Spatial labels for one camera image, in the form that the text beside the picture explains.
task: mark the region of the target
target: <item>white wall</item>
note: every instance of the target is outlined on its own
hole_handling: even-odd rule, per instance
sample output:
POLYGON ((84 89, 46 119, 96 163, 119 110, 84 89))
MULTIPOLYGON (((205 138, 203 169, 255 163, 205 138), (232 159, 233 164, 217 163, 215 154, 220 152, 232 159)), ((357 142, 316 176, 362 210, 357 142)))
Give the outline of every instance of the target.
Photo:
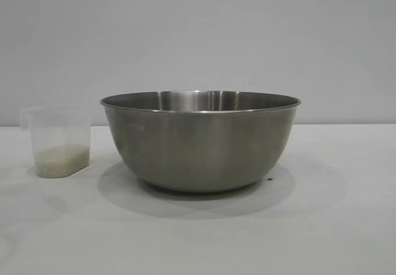
POLYGON ((395 6, 0 0, 0 125, 32 104, 182 89, 297 96, 299 123, 396 122, 395 6))

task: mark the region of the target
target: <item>white table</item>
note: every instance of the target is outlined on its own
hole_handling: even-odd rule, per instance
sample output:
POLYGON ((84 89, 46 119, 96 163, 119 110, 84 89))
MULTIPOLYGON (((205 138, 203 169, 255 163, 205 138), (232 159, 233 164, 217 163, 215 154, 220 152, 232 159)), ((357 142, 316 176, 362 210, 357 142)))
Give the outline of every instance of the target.
POLYGON ((273 180, 213 200, 138 183, 92 132, 90 167, 41 179, 0 129, 0 274, 396 274, 396 125, 295 125, 273 180))

